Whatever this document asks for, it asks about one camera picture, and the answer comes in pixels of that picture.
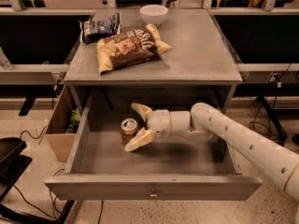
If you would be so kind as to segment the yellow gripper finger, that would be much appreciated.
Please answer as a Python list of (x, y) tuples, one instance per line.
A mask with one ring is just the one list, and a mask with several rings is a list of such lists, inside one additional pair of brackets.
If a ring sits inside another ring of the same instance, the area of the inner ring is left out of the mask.
[(150, 142), (153, 141), (155, 138), (155, 132), (151, 129), (146, 130), (145, 128), (142, 128), (133, 139), (129, 141), (128, 144), (125, 145), (125, 150), (127, 152), (134, 151), (140, 147), (143, 147)]
[(131, 108), (140, 115), (140, 117), (147, 121), (149, 118), (149, 115), (152, 112), (152, 109), (146, 105), (142, 105), (140, 103), (131, 103)]

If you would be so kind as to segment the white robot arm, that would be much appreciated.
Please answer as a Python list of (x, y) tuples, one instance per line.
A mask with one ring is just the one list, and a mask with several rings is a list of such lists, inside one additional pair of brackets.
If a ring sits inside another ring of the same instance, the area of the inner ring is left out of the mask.
[(189, 111), (168, 111), (132, 103), (131, 108), (147, 126), (125, 145), (127, 152), (155, 139), (174, 136), (195, 141), (215, 134), (299, 201), (299, 155), (228, 118), (213, 106), (196, 103)]

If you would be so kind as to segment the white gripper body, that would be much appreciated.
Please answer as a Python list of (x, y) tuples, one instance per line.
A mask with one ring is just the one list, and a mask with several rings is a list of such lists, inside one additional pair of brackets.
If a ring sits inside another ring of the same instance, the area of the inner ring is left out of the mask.
[(148, 118), (148, 128), (157, 138), (166, 138), (170, 135), (170, 112), (168, 110), (155, 110)]

